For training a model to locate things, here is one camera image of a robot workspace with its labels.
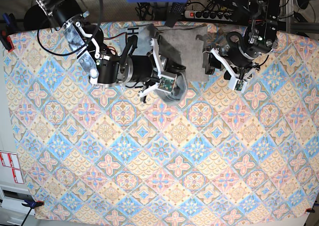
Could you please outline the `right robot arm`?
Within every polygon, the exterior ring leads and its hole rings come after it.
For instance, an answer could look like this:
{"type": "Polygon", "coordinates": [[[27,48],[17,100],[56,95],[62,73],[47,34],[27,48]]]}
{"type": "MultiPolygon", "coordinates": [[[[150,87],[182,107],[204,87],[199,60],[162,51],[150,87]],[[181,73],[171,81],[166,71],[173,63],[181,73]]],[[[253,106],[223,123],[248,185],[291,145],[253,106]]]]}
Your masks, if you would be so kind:
{"type": "Polygon", "coordinates": [[[130,88],[171,92],[178,76],[185,70],[173,60],[160,55],[158,35],[149,39],[150,52],[135,55],[138,36],[125,33],[125,47],[121,54],[104,43],[106,38],[100,24],[85,23],[88,12],[79,5],[80,0],[35,0],[48,20],[63,30],[64,37],[93,86],[130,88]]]}

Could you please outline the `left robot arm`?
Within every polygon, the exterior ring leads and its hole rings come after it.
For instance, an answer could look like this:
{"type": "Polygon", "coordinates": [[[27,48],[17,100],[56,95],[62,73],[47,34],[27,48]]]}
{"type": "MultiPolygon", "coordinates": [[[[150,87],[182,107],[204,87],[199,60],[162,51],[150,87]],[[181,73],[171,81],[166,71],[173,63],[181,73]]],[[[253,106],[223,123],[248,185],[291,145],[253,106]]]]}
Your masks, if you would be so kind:
{"type": "Polygon", "coordinates": [[[254,60],[262,54],[270,53],[277,45],[278,16],[280,0],[233,0],[237,9],[232,18],[242,14],[248,17],[248,26],[244,34],[237,31],[228,32],[225,36],[226,45],[219,45],[217,53],[226,59],[230,69],[225,72],[229,80],[231,71],[239,78],[250,78],[249,73],[259,71],[261,64],[254,60]]]}

